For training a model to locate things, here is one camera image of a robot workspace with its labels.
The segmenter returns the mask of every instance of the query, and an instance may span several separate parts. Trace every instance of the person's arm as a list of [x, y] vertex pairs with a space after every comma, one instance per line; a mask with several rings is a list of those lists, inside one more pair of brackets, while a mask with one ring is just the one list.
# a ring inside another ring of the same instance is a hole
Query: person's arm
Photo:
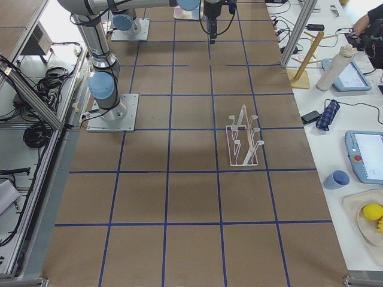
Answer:
[[366, 14], [360, 18], [354, 25], [354, 32], [359, 36], [370, 25], [370, 18]]

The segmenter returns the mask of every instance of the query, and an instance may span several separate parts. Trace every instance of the blue joint cap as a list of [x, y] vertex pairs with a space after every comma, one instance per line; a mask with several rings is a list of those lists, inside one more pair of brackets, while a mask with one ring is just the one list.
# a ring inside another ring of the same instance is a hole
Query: blue joint cap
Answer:
[[193, 11], [199, 6], [199, 0], [177, 0], [182, 10]]
[[117, 14], [113, 16], [113, 24], [118, 30], [128, 31], [133, 25], [133, 20], [128, 15]]
[[89, 79], [88, 87], [90, 93], [97, 100], [105, 100], [114, 92], [113, 77], [106, 72], [97, 72]]

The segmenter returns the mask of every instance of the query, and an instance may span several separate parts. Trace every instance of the white bottle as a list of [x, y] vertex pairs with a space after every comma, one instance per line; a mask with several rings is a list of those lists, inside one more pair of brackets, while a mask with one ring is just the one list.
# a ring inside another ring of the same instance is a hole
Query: white bottle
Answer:
[[357, 49], [349, 44], [342, 46], [339, 53], [331, 60], [330, 66], [327, 67], [317, 82], [317, 89], [327, 91], [347, 65], [351, 63], [356, 52]]

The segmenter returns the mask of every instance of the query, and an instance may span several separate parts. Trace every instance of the wooden base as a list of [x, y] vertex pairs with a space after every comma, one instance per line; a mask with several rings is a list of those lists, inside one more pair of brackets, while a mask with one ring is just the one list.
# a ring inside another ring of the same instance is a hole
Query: wooden base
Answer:
[[294, 80], [295, 75], [298, 70], [287, 69], [288, 79], [290, 80], [291, 88], [310, 88], [310, 80], [306, 71], [303, 71], [302, 76], [300, 76], [299, 80]]

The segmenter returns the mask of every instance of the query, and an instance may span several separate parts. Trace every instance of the wooden stand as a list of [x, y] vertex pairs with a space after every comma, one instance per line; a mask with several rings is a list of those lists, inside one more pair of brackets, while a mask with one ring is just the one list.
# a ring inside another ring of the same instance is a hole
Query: wooden stand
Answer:
[[327, 39], [327, 38], [332, 38], [337, 36], [337, 35], [331, 35], [331, 36], [324, 37], [323, 31], [319, 31], [317, 36], [314, 36], [306, 31], [304, 31], [304, 33], [312, 38], [311, 46], [303, 61], [292, 58], [294, 61], [297, 61], [301, 64], [297, 72], [296, 70], [292, 70], [292, 69], [287, 70], [287, 75], [288, 75], [288, 78], [290, 79], [290, 85], [292, 88], [305, 88], [305, 89], [310, 88], [309, 77], [305, 69], [308, 64], [321, 62], [321, 60], [315, 60], [310, 62], [311, 57], [315, 58], [314, 52], [318, 48], [319, 43], [322, 41], [322, 39]]

